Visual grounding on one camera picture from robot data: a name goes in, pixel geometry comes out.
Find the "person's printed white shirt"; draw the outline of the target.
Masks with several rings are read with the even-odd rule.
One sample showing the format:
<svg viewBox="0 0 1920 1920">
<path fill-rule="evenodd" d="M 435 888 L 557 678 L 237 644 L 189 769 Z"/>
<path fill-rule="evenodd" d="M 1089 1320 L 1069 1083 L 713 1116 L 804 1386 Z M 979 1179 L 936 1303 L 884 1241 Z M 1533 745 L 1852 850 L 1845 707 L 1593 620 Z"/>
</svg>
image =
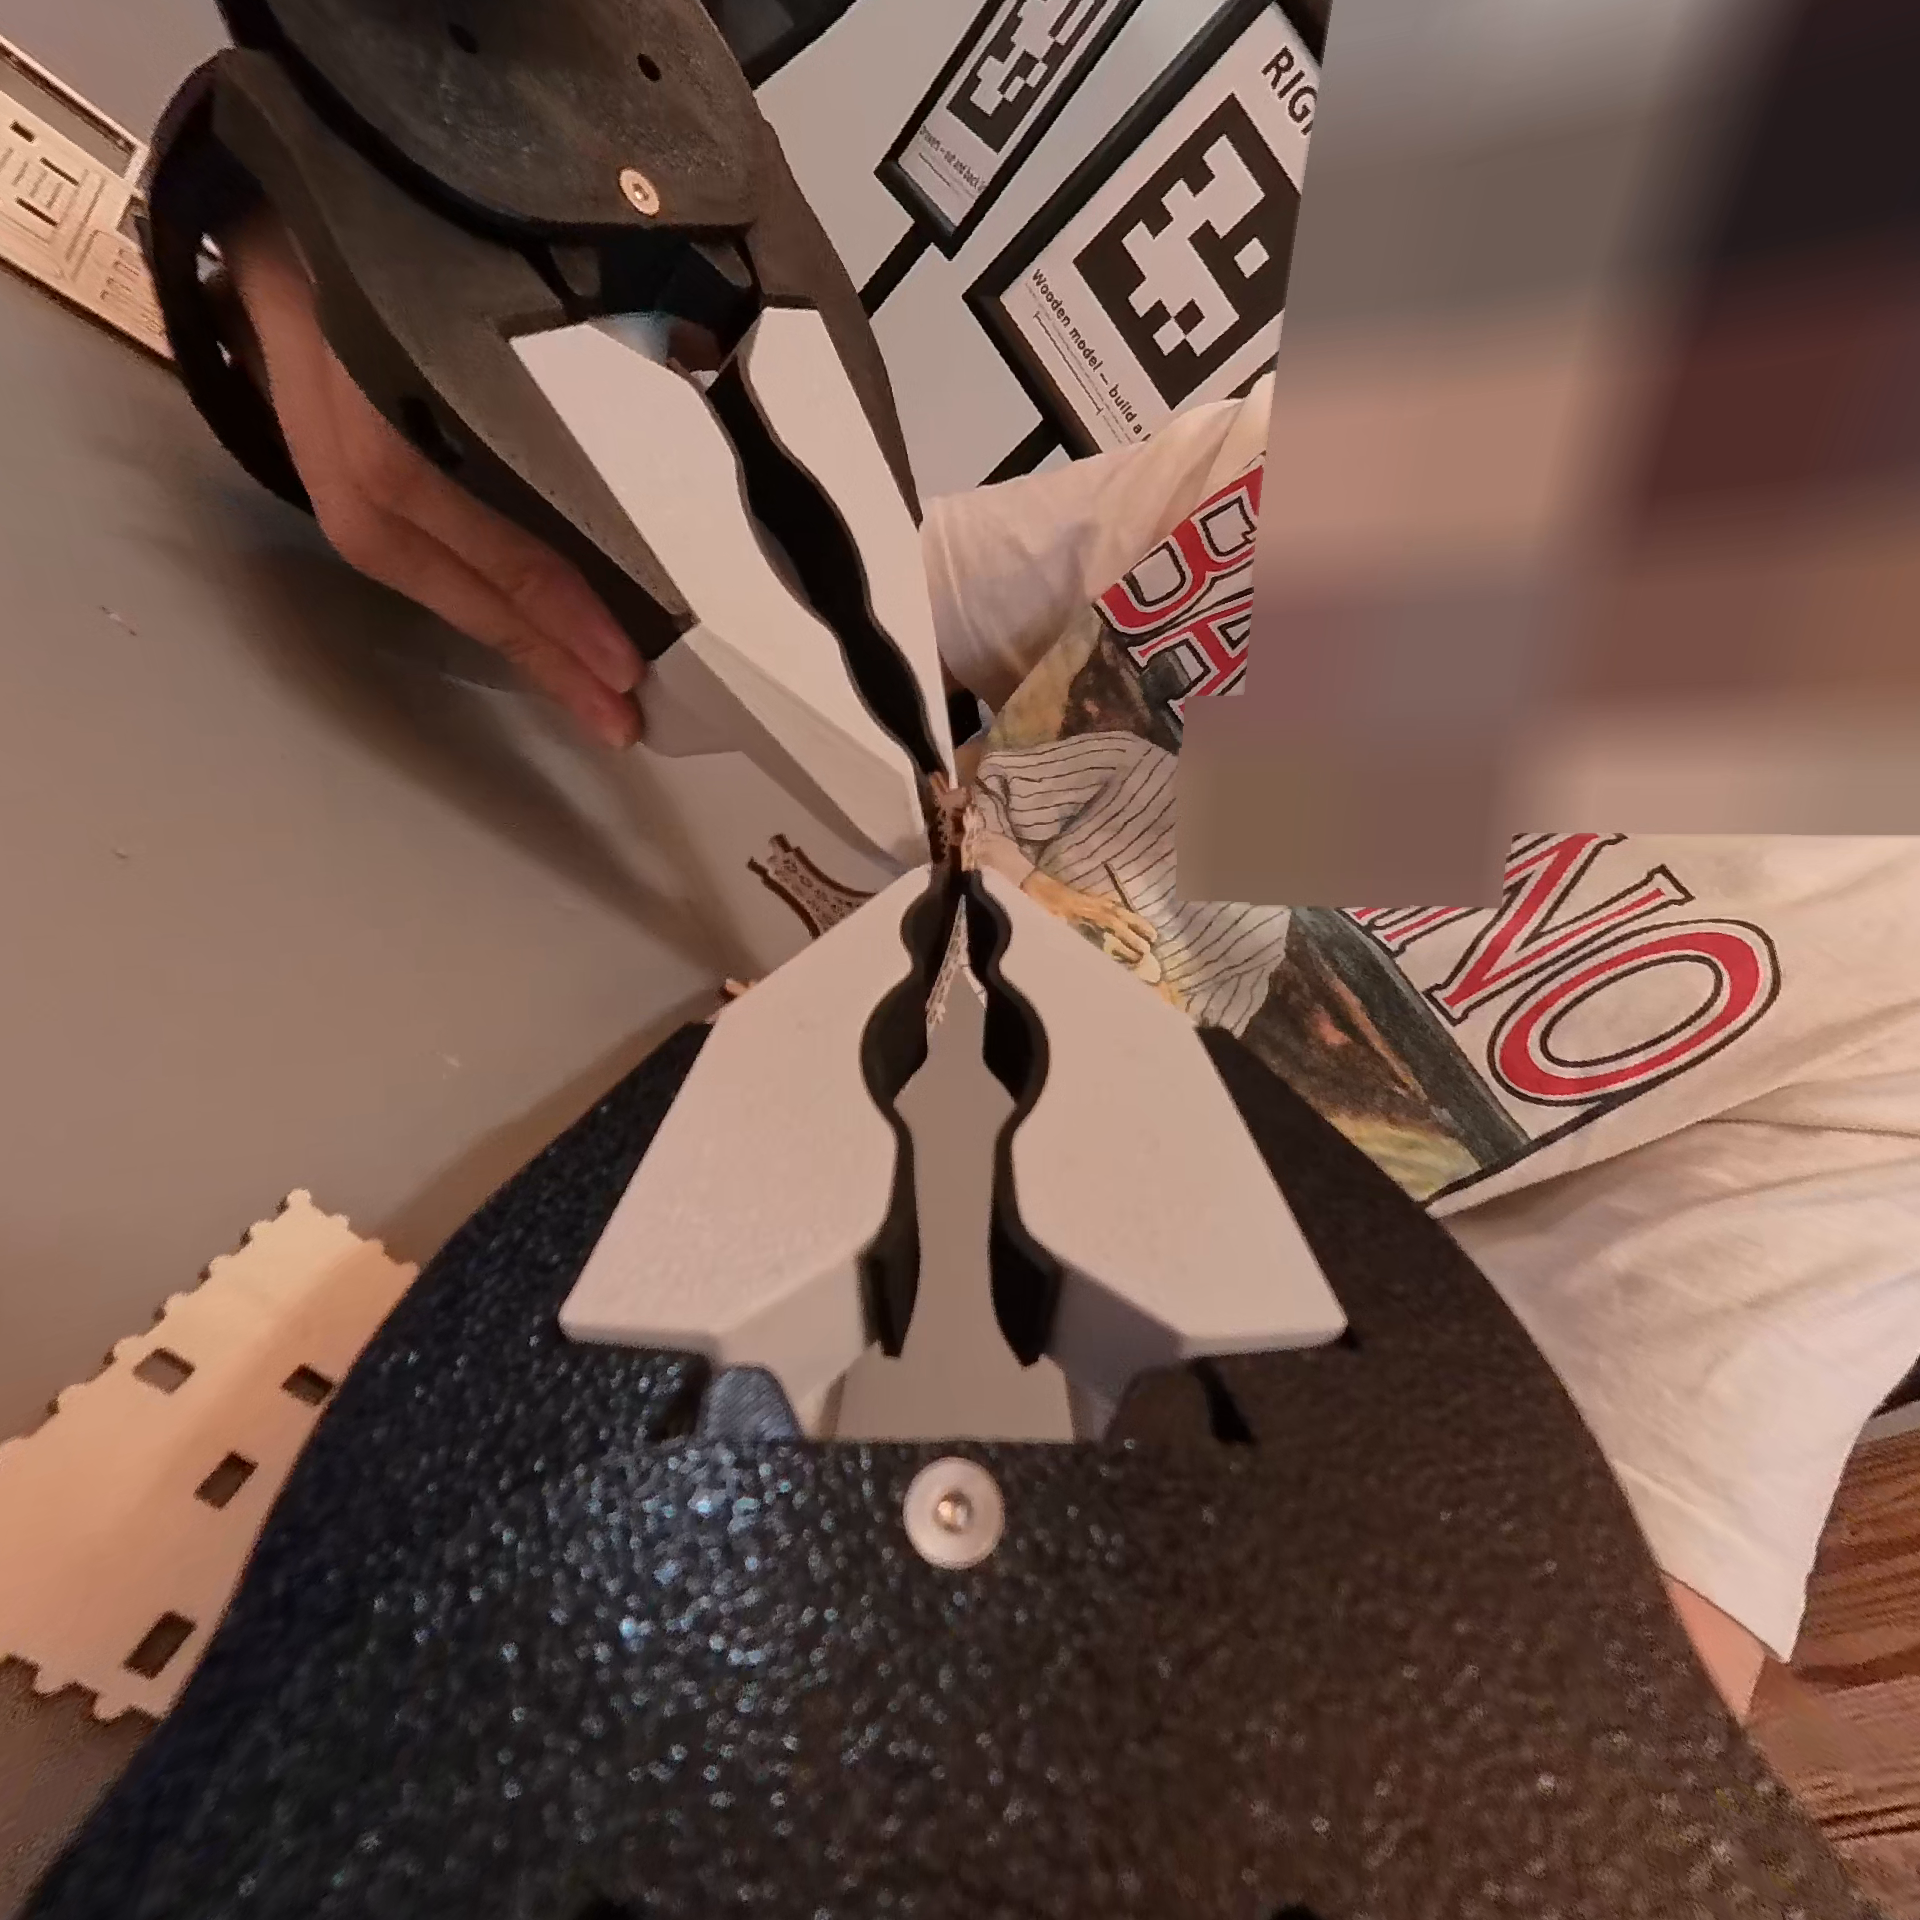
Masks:
<svg viewBox="0 0 1920 1920">
<path fill-rule="evenodd" d="M 981 862 L 1246 1044 L 1501 1292 L 1653 1560 L 1784 1663 L 1915 1364 L 1910 838 L 1525 833 L 1489 911 L 1182 902 L 1182 721 L 1252 612 L 1273 380 L 932 499 Z"/>
</svg>

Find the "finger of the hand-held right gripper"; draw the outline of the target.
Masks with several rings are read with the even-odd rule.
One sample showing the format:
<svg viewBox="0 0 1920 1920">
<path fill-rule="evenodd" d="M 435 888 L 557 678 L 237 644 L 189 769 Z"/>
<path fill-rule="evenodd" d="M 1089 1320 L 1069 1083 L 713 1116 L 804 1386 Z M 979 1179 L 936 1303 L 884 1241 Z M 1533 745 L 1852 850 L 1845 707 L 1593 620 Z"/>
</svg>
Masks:
<svg viewBox="0 0 1920 1920">
<path fill-rule="evenodd" d="M 647 745 L 740 752 L 845 838 L 925 849 L 919 780 L 828 684 L 832 639 L 752 514 L 731 444 L 731 358 L 702 386 L 609 321 L 513 348 L 688 608 L 641 686 Z"/>
<path fill-rule="evenodd" d="M 920 529 L 815 307 L 771 304 L 731 354 L 748 500 L 836 651 L 851 692 L 916 780 L 952 780 Z"/>
</svg>

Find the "square wooden platform with holes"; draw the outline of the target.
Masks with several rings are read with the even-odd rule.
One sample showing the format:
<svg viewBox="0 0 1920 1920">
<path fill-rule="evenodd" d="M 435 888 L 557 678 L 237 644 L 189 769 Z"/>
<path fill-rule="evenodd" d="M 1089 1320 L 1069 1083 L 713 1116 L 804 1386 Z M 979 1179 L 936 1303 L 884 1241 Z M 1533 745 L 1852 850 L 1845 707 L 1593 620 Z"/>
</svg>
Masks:
<svg viewBox="0 0 1920 1920">
<path fill-rule="evenodd" d="M 95 1721 L 184 1691 L 321 1411 L 416 1283 L 292 1192 L 1 1447 L 1 1654 Z"/>
</svg>

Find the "small wooden arch piece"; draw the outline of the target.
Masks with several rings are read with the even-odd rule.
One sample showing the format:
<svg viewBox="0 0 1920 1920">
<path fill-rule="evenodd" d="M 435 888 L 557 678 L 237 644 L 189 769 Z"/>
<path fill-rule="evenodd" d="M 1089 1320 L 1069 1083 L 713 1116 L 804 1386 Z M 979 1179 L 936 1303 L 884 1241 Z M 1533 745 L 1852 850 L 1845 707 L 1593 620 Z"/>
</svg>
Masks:
<svg viewBox="0 0 1920 1920">
<path fill-rule="evenodd" d="M 804 939 L 815 942 L 872 902 L 870 886 L 839 880 L 784 833 L 748 859 L 748 873 L 792 915 Z"/>
</svg>

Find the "person's right hand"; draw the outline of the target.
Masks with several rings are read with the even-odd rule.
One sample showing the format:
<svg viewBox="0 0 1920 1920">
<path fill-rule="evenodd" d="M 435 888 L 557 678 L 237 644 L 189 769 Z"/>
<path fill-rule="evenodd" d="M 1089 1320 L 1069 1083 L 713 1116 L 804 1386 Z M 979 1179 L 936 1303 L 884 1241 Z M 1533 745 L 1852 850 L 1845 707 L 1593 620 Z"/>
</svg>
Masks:
<svg viewBox="0 0 1920 1920">
<path fill-rule="evenodd" d="M 248 214 L 220 252 L 247 318 L 240 354 L 329 545 L 502 656 L 584 734 L 635 745 L 645 665 L 580 571 L 431 466 L 360 394 L 279 217 Z"/>
</svg>

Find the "empty wooden frame sheet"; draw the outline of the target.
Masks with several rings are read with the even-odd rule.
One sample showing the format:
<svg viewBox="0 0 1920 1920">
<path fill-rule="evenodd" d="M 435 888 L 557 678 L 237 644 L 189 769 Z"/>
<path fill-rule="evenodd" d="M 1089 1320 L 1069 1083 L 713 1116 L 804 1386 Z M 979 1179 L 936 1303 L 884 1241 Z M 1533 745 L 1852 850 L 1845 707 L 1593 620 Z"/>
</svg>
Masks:
<svg viewBox="0 0 1920 1920">
<path fill-rule="evenodd" d="M 1 259 L 134 348 L 171 359 L 140 241 L 150 150 L 1 41 Z"/>
</svg>

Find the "grey desk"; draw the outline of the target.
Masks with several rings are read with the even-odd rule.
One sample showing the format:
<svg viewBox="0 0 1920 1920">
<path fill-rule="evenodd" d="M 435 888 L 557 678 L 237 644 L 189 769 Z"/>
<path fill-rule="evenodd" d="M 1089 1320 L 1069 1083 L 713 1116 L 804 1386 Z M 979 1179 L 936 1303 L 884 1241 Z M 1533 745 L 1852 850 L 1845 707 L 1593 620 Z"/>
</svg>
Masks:
<svg viewBox="0 0 1920 1920">
<path fill-rule="evenodd" d="M 304 1188 L 396 1258 L 800 942 L 740 758 L 612 758 L 4 271 L 4 1439 Z"/>
</svg>

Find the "person's leg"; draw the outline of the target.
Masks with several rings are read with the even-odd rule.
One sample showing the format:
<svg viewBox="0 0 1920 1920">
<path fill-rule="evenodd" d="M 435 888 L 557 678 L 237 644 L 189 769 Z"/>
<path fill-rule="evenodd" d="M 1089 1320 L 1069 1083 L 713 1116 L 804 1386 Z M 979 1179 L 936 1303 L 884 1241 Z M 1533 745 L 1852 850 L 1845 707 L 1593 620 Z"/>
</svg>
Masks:
<svg viewBox="0 0 1920 1920">
<path fill-rule="evenodd" d="M 1717 1687 L 1728 1715 L 1745 1724 L 1768 1667 L 1768 1648 L 1685 1583 L 1668 1576 L 1664 1584 L 1693 1655 Z"/>
</svg>

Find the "black framed marker card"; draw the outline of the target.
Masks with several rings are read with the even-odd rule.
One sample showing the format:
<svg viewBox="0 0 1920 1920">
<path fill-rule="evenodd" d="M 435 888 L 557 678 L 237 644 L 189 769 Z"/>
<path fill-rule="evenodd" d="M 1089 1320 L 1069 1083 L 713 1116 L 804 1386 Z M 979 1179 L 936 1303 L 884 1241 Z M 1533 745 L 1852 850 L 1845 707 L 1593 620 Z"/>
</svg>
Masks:
<svg viewBox="0 0 1920 1920">
<path fill-rule="evenodd" d="M 1172 6 L 1179 22 L 1201 27 L 1240 6 Z M 1273 6 L 1308 57 L 1325 54 L 1331 6 Z M 928 97 L 884 155 L 876 179 L 888 187 L 915 222 L 915 235 L 958 256 L 988 220 L 996 199 L 1049 138 L 1071 97 L 1097 71 L 1100 60 L 1140 6 L 988 6 L 952 49 Z M 1185 41 L 1201 40 L 1192 27 Z M 1179 104 L 1198 76 L 1185 41 L 1175 60 L 1151 76 L 1151 88 L 1111 115 L 1102 139 L 1079 159 L 1081 167 L 1117 161 L 1131 134 L 1151 129 L 1160 107 Z"/>
<path fill-rule="evenodd" d="M 1213 12 L 966 288 L 1071 457 L 1271 370 L 1320 62 L 1302 6 Z"/>
</svg>

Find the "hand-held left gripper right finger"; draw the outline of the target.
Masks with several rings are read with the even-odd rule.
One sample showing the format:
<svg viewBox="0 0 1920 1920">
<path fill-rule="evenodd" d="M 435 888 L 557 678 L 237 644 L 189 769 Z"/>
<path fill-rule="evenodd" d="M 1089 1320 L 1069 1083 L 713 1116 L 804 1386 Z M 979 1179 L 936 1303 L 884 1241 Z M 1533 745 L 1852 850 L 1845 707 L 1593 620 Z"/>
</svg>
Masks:
<svg viewBox="0 0 1920 1920">
<path fill-rule="evenodd" d="M 1013 883 L 966 879 L 982 1058 L 1014 1103 L 991 1167 L 991 1303 L 1071 1408 L 1192 1361 L 1348 1326 L 1192 1025 Z"/>
</svg>

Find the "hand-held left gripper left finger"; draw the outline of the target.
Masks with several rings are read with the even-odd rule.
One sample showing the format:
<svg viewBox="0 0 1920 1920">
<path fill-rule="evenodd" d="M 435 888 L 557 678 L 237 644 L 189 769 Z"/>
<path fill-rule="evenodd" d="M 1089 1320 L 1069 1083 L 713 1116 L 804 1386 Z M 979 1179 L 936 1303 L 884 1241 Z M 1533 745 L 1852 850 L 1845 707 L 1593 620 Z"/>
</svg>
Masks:
<svg viewBox="0 0 1920 1920">
<path fill-rule="evenodd" d="M 958 868 L 916 868 L 718 1014 L 560 1329 L 773 1379 L 815 1427 L 920 1281 L 899 1114 L 928 1056 Z"/>
</svg>

